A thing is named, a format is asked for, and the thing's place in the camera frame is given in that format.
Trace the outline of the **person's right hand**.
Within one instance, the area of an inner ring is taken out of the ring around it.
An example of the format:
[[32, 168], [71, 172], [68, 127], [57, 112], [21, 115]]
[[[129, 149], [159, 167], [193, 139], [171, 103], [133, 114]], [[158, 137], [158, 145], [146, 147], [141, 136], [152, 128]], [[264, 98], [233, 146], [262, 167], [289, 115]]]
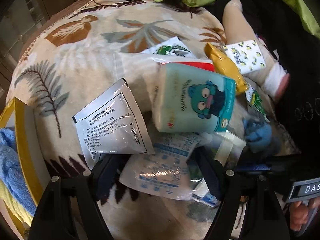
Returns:
[[302, 201], [294, 202], [290, 205], [290, 228], [293, 231], [299, 231], [302, 225], [308, 221], [309, 212], [319, 207], [319, 197], [309, 200], [308, 205]]

